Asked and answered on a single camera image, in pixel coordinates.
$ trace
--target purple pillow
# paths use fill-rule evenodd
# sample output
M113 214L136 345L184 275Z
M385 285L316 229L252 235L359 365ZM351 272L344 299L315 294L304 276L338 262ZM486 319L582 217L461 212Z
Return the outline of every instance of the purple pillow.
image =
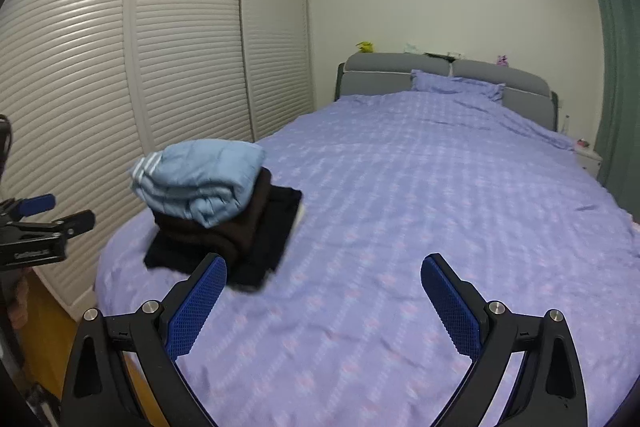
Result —
M455 94L468 92L487 97L492 102L502 100L505 84L491 84L474 78L460 76L442 76L440 74L425 73L420 70L411 71L411 90L437 92L440 94Z

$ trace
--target bed headboard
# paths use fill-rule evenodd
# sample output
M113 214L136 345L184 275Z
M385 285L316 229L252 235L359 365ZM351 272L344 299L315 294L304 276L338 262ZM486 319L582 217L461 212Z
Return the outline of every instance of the bed headboard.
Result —
M543 127L558 129L558 97L539 76L476 60L408 53L356 53L338 67L335 99L343 94L387 94L411 89L411 70L506 84L502 105Z

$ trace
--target sliding closet door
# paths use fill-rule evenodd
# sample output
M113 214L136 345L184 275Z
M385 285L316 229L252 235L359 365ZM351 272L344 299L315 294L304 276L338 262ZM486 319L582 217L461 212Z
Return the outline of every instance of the sliding closet door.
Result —
M142 209L126 169L142 155L125 70L122 0L6 0L0 9L0 112L14 126L4 197L52 192L51 220L92 209L68 260L38 268L75 317L94 304L98 252Z
M239 0L135 0L135 38L153 147L251 140Z
M244 56L256 139L313 110L306 0L242 0Z

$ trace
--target green curtain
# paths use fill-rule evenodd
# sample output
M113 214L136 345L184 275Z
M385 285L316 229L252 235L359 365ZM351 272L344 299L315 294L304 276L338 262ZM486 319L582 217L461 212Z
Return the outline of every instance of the green curtain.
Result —
M640 0L598 0L604 37L598 181L640 220Z

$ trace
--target white nightstand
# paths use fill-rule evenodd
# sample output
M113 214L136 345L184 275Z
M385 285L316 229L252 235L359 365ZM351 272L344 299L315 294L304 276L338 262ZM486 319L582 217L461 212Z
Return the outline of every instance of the white nightstand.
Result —
M590 148L580 147L579 145L576 145L574 150L580 166L595 178L602 165L600 155Z

